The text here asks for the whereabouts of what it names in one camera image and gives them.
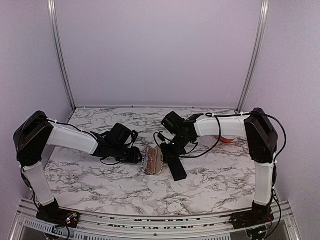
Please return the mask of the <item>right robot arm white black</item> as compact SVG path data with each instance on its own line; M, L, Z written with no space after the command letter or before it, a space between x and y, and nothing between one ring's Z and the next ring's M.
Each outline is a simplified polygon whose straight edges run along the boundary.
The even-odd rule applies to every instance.
M230 222L234 225L271 222L278 157L278 133L272 120L261 108L227 115L195 113L188 118L172 111L161 122L173 136L160 145L163 160L177 182L187 178L182 158L202 158L219 146L225 147L230 156L232 147L245 147L255 173L254 199L250 210L232 215Z

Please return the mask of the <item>black glasses case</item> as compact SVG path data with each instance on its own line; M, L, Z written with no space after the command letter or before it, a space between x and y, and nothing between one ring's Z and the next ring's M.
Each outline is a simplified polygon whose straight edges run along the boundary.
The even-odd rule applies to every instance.
M167 156L165 158L165 162L168 164L168 167L175 182L187 178L187 173L178 156Z

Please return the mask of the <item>pink frame sunglasses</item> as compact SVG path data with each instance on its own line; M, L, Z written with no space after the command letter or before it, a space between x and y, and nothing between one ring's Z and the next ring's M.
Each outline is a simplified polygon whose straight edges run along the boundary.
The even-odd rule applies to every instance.
M148 175L157 175L161 171L161 154L158 147L148 146L145 149L143 169Z

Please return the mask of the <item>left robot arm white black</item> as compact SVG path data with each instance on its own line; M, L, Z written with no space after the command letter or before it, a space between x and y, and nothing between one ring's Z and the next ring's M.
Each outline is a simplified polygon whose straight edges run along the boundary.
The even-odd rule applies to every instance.
M116 164L138 164L143 158L140 149L134 146L138 136L137 131L120 123L103 133L89 132L52 120L43 111L36 111L13 134L21 177L38 201L36 217L72 225L79 215L78 212L61 209L54 197L42 164L45 148L65 149L102 161L113 159Z

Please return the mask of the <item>striped flag glasses pouch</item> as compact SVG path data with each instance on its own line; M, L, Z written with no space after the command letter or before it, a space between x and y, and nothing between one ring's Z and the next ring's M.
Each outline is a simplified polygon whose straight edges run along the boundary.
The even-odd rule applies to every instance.
M147 175L159 175L164 167L163 153L159 146L147 146L142 154L142 171Z

